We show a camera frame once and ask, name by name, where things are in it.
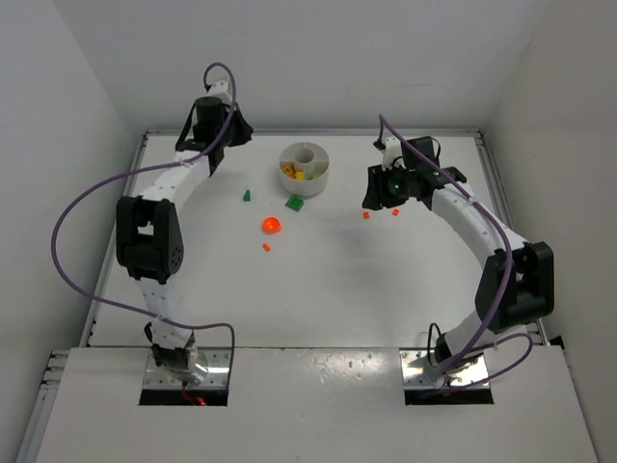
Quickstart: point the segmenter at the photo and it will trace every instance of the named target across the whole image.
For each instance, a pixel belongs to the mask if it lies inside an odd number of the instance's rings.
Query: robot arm
[[[117,205],[117,258],[135,279],[150,312],[159,318],[146,326],[157,365],[184,377],[193,369],[197,347],[192,330],[177,328],[161,318],[191,324],[183,297],[178,291],[178,275],[184,246],[177,215],[195,188],[214,174],[224,158],[225,147],[244,145],[253,129],[244,121],[239,108],[219,144],[195,162],[187,159],[203,151],[219,134],[231,110],[228,82],[218,81],[206,96],[195,101],[176,143],[178,162],[136,197],[122,197]],[[193,138],[187,140],[193,112],[197,123]]]
[[[431,137],[408,142],[440,165]],[[441,363],[461,352],[487,315],[505,269],[503,241],[495,227],[472,205],[475,201],[473,192],[458,169],[445,168],[470,194],[470,199],[465,198],[447,178],[422,162],[398,139],[387,138],[385,143],[378,140],[375,146],[384,154],[383,163],[368,168],[368,188],[362,206],[378,210],[416,198],[463,238],[484,268],[475,295],[475,311],[437,341],[435,358]],[[510,242],[515,271],[511,273],[496,315],[477,345],[494,343],[505,331],[548,315],[553,309],[552,250],[544,242],[529,243],[495,219]]]

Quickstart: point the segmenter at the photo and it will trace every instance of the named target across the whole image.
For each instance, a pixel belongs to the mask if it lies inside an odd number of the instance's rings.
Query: white tabletop
[[[228,407],[139,406],[147,355],[73,349],[37,462],[596,461],[559,347],[494,381],[494,405],[454,406],[405,406],[396,349],[238,349]]]
[[[481,268],[457,234],[409,201],[362,218],[366,168],[381,162],[374,136],[256,135],[227,150],[215,175],[180,214],[186,259],[180,288],[196,323],[226,321],[245,347],[393,347],[424,344],[431,321],[444,330],[473,310]],[[491,207],[472,136],[441,136],[442,165],[465,174]],[[170,162],[174,136],[150,136],[142,166]],[[277,179],[281,151],[313,142],[331,158],[326,189],[300,212]],[[159,174],[137,177],[133,194]],[[252,200],[242,201],[246,189]],[[268,216],[283,230],[265,235]],[[264,252],[262,244],[272,247]],[[110,266],[102,295],[144,307],[126,270]],[[91,345],[148,345],[147,319],[101,306]],[[199,345],[228,345],[228,333],[197,333]]]

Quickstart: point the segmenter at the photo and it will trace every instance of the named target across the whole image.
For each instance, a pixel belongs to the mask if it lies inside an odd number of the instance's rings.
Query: purple cable
[[[131,311],[134,313],[140,313],[142,315],[146,315],[146,316],[150,316],[152,318],[159,318],[158,314],[154,313],[154,312],[150,312],[147,311],[146,309],[140,309],[139,307],[135,307],[135,306],[130,306],[128,304],[123,304],[122,302],[118,302],[118,301],[114,301],[112,299],[106,299],[104,297],[101,296],[97,296],[94,293],[88,292],[86,289],[84,289],[83,287],[79,286],[77,283],[75,283],[68,275],[67,272],[65,272],[65,269],[62,267],[62,265],[60,264],[60,261],[58,259],[58,233],[60,231],[60,227],[62,226],[62,224],[64,223],[65,219],[67,218],[67,216],[69,215],[69,213],[79,204],[81,203],[81,201],[86,198],[87,196],[89,196],[90,194],[92,194],[94,191],[96,191],[97,189],[112,183],[116,180],[120,180],[122,178],[128,178],[128,177],[132,177],[132,176],[136,176],[138,174],[142,174],[144,172],[151,172],[151,171],[158,171],[161,169],[170,169],[172,167],[177,167],[182,165],[183,163],[192,163],[197,161],[198,159],[200,159],[203,156],[207,156],[221,141],[221,139],[223,138],[223,136],[225,135],[225,133],[228,130],[229,125],[231,124],[231,118],[233,117],[233,113],[236,109],[236,85],[235,85],[235,77],[233,76],[233,73],[231,72],[231,69],[223,64],[223,63],[212,63],[210,66],[208,66],[205,69],[205,72],[203,73],[203,84],[204,86],[206,86],[206,81],[207,81],[207,76],[208,73],[213,70],[214,68],[222,68],[225,70],[225,72],[228,74],[229,76],[229,81],[231,82],[231,106],[229,107],[229,113],[227,118],[225,119],[225,122],[223,123],[223,126],[221,127],[221,131],[218,133],[218,135],[214,138],[214,140],[212,141],[212,143],[210,145],[208,145],[205,150],[203,150],[202,152],[200,152],[199,154],[186,159],[185,161],[183,161],[182,163],[180,162],[170,162],[167,164],[158,164],[156,166],[149,166],[149,167],[142,167],[140,169],[135,169],[134,171],[129,171],[129,172],[124,172],[122,174],[117,174],[115,176],[106,178],[102,181],[100,181],[99,183],[97,183],[96,185],[91,186],[90,188],[88,188],[86,191],[84,191],[81,195],[79,195],[77,198],[75,198],[72,203],[70,203],[67,208],[63,211],[62,214],[60,214],[60,218],[58,219],[58,221],[56,222],[56,225],[54,226],[54,230],[51,233],[51,258],[54,262],[54,266],[56,267],[56,270],[58,271],[58,273],[60,274],[60,276],[62,277],[62,279],[67,283],[67,285],[69,285],[73,290],[75,290],[76,292],[78,292],[79,294],[81,294],[82,296],[85,296],[89,299],[95,300],[96,302],[100,302],[103,304],[108,304],[110,306],[115,306],[115,307],[119,307],[121,309],[125,309],[127,311]],[[229,329],[229,333],[231,334],[231,353],[229,355],[229,372],[228,372],[228,389],[229,389],[229,384],[230,384],[230,380],[231,380],[231,367],[233,366],[233,354],[234,354],[234,350],[235,350],[235,331],[233,329],[233,327],[229,324],[229,323],[209,323],[209,324],[205,324],[205,325],[188,325],[185,323],[179,323],[177,321],[173,321],[170,320],[168,318],[160,318],[161,321],[172,325],[176,328],[184,328],[187,330],[208,330],[211,328],[221,328],[221,327],[225,327]]]
[[[457,393],[459,391],[464,391],[465,389],[469,389],[473,386],[476,386],[478,384],[482,384],[482,383],[486,383],[487,381],[491,381],[492,379],[495,379],[499,376],[501,376],[502,374],[507,373],[508,371],[510,371],[511,369],[516,368],[518,365],[520,365],[527,357],[529,357],[529,354],[531,353],[531,349],[533,348],[533,339],[531,338],[530,335],[528,335],[527,333],[515,333],[514,335],[509,335],[509,336],[504,336],[503,338],[501,338],[500,340],[498,340],[496,342],[496,345],[500,345],[503,344],[504,342],[507,342],[509,340],[513,340],[515,338],[525,338],[527,339],[528,342],[528,346],[527,346],[527,350],[525,350],[524,354],[521,356],[521,358],[519,360],[517,360],[516,362],[513,362],[512,364],[510,364],[508,367],[498,371],[497,373],[493,373],[493,374],[489,374],[486,378],[481,379],[479,381],[473,381],[469,384],[466,384],[465,386],[458,386],[458,387],[454,387],[454,388],[445,388],[442,387],[441,389],[436,389],[434,391],[428,391],[424,394],[424,396],[426,397],[430,397],[431,395],[441,395],[441,394],[450,394],[450,393]],[[488,347],[492,347],[487,346],[487,345],[482,345],[480,347],[475,347],[471,350],[471,352],[478,352],[481,350],[484,350]]]
[[[381,114],[379,115],[379,121],[385,128],[387,128],[390,131],[392,135],[398,138],[398,140],[403,144],[403,146],[405,146],[405,148],[407,148],[413,154],[415,154],[422,162],[424,162],[425,164],[428,164],[432,169],[436,170],[442,176],[447,178],[452,183],[452,186],[454,186],[457,190],[459,190],[459,192],[461,193],[461,195],[463,195],[465,199],[467,200],[471,199],[471,195],[465,190],[465,188],[459,185],[459,183],[454,179],[454,177],[452,177],[447,171],[445,171],[440,166],[435,164],[428,157],[426,157],[419,150],[417,150],[414,146],[412,146],[407,140],[405,140],[403,136],[400,133],[398,133],[394,129],[394,127],[392,127],[392,125],[386,120],[386,118]],[[437,369],[441,373],[448,371],[449,369],[456,366],[475,347],[475,344],[482,337],[482,334],[484,333],[484,331],[487,329],[487,327],[491,323],[491,320],[493,320],[493,317],[495,316],[497,309],[499,308],[499,304],[501,303],[501,299],[503,298],[503,294],[505,293],[505,290],[508,286],[508,280],[510,280],[510,274],[512,273],[512,262],[513,262],[512,247],[510,246],[510,241],[508,240],[508,237],[505,234],[505,231],[503,230],[499,222],[493,217],[493,215],[488,210],[484,208],[482,204],[474,202],[473,206],[493,225],[493,227],[495,227],[495,230],[497,231],[497,233],[499,233],[499,236],[503,240],[503,244],[505,246],[505,271],[503,272],[503,278],[501,279],[501,283],[499,284],[499,288],[497,289],[497,294],[495,296],[495,299],[493,300],[493,303],[491,304],[489,311],[484,317],[484,320],[482,320],[480,327],[475,332],[475,334],[471,337],[471,339],[465,345],[465,347],[463,347],[463,349],[458,354],[454,354],[453,356],[445,359],[443,362],[437,365]]]

